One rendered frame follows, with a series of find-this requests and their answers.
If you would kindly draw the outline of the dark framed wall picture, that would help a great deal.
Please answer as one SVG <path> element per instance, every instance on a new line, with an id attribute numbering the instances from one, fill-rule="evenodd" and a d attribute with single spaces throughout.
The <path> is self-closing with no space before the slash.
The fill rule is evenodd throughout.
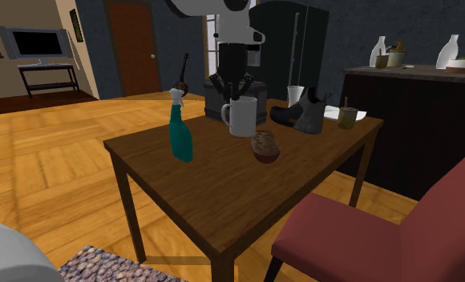
<path id="1" fill-rule="evenodd" d="M 81 31 L 81 26 L 79 23 L 79 18 L 76 12 L 76 9 L 72 9 L 69 11 L 70 17 L 71 17 L 71 22 L 73 26 L 73 30 L 75 33 L 75 38 L 77 42 L 83 42 L 83 35 Z"/>

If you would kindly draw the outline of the dark counter cabinet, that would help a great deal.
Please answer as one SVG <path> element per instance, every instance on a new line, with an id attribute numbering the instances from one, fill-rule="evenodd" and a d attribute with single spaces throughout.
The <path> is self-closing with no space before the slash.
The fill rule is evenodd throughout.
<path id="1" fill-rule="evenodd" d="M 351 68 L 341 102 L 383 121 L 368 183 L 419 200 L 465 157 L 465 74 L 430 65 Z"/>

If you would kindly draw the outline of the white vase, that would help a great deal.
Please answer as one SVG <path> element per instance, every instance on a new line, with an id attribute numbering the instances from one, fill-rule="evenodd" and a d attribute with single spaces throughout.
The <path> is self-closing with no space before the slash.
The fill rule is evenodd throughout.
<path id="1" fill-rule="evenodd" d="M 450 37 L 450 40 L 447 42 L 447 44 L 442 48 L 442 50 L 439 52 L 435 68 L 436 69 L 445 69 L 447 67 L 447 64 L 449 63 L 450 60 L 456 59 L 459 51 L 459 46 L 458 46 L 458 34 L 452 34 Z"/>
<path id="2" fill-rule="evenodd" d="M 378 56 L 385 54 L 386 52 L 385 38 L 386 38 L 385 35 L 380 36 L 378 38 L 378 42 L 376 43 L 373 50 L 371 51 L 370 62 L 369 62 L 370 67 L 375 67 Z"/>

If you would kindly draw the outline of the grey sofa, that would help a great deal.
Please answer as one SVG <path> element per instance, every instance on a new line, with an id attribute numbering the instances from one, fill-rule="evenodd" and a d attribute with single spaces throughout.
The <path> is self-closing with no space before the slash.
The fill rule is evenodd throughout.
<path id="1" fill-rule="evenodd" d="M 0 282 L 65 282 L 26 236 L 0 224 Z"/>

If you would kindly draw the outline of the red chair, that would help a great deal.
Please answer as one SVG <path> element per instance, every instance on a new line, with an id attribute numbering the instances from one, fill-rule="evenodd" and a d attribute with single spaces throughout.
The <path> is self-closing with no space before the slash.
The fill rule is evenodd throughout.
<path id="1" fill-rule="evenodd" d="M 319 282 L 465 282 L 465 158 L 400 224 L 310 193 L 271 253 L 264 282 L 282 264 Z"/>

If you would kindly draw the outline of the banjo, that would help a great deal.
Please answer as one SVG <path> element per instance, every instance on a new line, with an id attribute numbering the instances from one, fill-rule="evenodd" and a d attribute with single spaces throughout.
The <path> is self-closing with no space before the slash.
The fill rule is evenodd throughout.
<path id="1" fill-rule="evenodd" d="M 182 90 L 184 92 L 182 94 L 183 97 L 188 93 L 188 85 L 184 81 L 185 68 L 186 68 L 186 63 L 187 63 L 188 58 L 189 58 L 189 53 L 185 53 L 183 65 L 182 65 L 181 72 L 180 72 L 180 78 L 174 84 L 174 88 Z"/>

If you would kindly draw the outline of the cream pot with yellow tool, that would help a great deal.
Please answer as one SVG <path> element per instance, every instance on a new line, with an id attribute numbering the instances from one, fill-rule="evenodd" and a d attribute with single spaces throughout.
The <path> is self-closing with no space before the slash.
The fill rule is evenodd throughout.
<path id="1" fill-rule="evenodd" d="M 406 50 L 402 48 L 402 42 L 396 42 L 395 46 L 386 48 L 388 55 L 387 67 L 400 67 L 406 54 Z"/>

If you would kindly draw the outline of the white mug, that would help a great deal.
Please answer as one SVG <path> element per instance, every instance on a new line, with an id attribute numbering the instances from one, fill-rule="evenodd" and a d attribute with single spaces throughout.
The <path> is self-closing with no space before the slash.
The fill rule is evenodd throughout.
<path id="1" fill-rule="evenodd" d="M 229 133 L 236 137 L 251 137 L 256 132 L 257 99 L 240 96 L 230 99 L 221 108 L 221 118 L 229 127 Z"/>

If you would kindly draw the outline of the white and brown bowl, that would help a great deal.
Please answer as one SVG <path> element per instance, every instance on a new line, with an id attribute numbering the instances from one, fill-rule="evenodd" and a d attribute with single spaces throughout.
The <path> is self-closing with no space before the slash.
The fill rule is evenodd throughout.
<path id="1" fill-rule="evenodd" d="M 445 71 L 452 74 L 465 74 L 465 59 L 451 59 Z"/>

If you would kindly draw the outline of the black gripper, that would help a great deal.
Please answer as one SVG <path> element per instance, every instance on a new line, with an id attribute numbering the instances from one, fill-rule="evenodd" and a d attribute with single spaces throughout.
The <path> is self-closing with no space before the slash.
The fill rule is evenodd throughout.
<path id="1" fill-rule="evenodd" d="M 253 77 L 246 75 L 247 45 L 242 43 L 219 44 L 218 74 L 209 78 L 224 100 L 238 100 L 253 83 Z"/>

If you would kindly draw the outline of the pebble patterned rug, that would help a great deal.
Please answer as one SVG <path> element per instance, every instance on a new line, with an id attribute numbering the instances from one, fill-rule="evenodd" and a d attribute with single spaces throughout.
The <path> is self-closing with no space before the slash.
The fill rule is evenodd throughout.
<path id="1" fill-rule="evenodd" d="M 91 245 L 74 254 L 59 273 L 66 282 L 187 282 Z"/>

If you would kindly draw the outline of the grey television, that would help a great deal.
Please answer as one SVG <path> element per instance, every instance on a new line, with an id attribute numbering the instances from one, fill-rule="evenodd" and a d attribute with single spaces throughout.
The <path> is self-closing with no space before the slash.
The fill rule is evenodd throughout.
<path id="1" fill-rule="evenodd" d="M 9 59 L 73 58 L 65 29 L 0 26 L 0 37 Z"/>

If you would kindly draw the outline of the white cup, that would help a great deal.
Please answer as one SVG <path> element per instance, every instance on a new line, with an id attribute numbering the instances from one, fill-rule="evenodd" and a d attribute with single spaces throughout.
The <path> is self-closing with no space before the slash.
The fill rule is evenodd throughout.
<path id="1" fill-rule="evenodd" d="M 299 101 L 304 89 L 303 86 L 287 86 L 289 107 Z"/>

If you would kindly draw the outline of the olive jar with stick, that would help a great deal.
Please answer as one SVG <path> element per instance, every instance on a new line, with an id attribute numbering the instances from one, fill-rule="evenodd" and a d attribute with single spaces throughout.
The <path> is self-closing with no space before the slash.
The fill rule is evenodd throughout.
<path id="1" fill-rule="evenodd" d="M 338 127 L 345 130 L 350 130 L 354 127 L 358 109 L 348 105 L 348 97 L 345 97 L 344 106 L 339 108 L 338 112 Z"/>

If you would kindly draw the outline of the window with pale frame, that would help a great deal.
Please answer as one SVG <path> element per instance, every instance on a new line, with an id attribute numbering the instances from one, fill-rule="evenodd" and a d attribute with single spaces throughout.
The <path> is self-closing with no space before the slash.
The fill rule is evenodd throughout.
<path id="1" fill-rule="evenodd" d="M 216 15 L 207 14 L 203 16 L 203 37 L 204 37 L 204 67 L 205 78 L 216 73 L 219 64 L 218 42 L 214 37 L 216 33 Z"/>

